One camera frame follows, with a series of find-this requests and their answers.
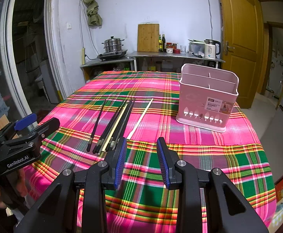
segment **stove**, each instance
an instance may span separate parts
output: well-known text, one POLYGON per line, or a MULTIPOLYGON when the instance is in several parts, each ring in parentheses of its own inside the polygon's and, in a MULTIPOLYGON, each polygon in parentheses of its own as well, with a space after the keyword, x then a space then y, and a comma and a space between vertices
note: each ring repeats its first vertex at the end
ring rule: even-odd
POLYGON ((119 59, 123 57, 126 54, 127 50, 121 50, 121 51, 114 51, 114 52, 104 52, 103 54, 99 54, 97 56, 98 59, 101 60, 113 60, 113 59, 119 59))

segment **door handle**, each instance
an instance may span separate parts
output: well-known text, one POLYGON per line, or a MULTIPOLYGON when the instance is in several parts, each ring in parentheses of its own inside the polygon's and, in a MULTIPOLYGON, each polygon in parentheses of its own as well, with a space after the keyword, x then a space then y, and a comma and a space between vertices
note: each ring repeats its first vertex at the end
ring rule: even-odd
POLYGON ((235 49, 235 47, 229 46, 229 42, 228 42, 228 41, 226 41, 225 47, 226 47, 226 48, 224 49, 224 54, 225 54, 225 55, 228 55, 228 49, 229 49, 229 48, 235 49))

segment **white door frame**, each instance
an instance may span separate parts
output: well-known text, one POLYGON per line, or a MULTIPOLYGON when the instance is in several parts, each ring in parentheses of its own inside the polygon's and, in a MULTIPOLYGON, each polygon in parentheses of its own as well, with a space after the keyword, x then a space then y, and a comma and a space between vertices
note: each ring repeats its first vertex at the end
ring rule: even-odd
MULTIPOLYGON (((7 80, 7 84, 14 100, 16 108, 18 109, 21 117, 26 117, 32 111, 26 100, 24 91, 18 77, 12 41, 12 19, 14 11, 15 0, 4 0, 3 8, 0 18, 0 53, 2 59, 2 66, 7 80)), ((37 126, 34 122, 30 128, 37 126)))
POLYGON ((45 41, 49 63, 57 90, 63 99, 73 93, 64 62, 59 32, 59 0, 45 0, 44 7, 45 41))

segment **silver screw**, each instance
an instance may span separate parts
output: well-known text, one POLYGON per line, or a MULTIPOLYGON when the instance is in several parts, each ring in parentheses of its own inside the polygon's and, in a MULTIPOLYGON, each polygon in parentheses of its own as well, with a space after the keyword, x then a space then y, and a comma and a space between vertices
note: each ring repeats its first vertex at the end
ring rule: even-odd
POLYGON ((184 161, 184 160, 178 160, 177 161, 177 165, 179 165, 179 166, 185 166, 187 163, 186 163, 186 161, 184 161))
POLYGON ((221 170, 219 168, 214 168, 213 169, 213 173, 216 175, 220 175, 221 174, 221 170))
POLYGON ((64 171, 63 171, 63 175, 65 175, 65 176, 68 176, 68 175, 70 175, 71 174, 71 170, 70 169, 65 169, 64 171))
POLYGON ((99 167, 107 166, 107 162, 104 161, 104 160, 103 160, 103 161, 99 161, 98 166, 99 166, 99 167))

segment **green curtain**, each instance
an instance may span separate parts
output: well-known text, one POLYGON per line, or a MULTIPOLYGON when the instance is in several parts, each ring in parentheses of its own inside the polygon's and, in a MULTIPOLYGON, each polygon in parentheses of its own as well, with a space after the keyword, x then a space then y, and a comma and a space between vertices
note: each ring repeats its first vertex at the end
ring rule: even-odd
POLYGON ((95 0, 83 0, 84 3, 87 4, 88 8, 86 10, 86 13, 89 17, 88 19, 88 25, 94 26, 94 25, 102 25, 103 20, 100 17, 98 12, 98 3, 95 0))

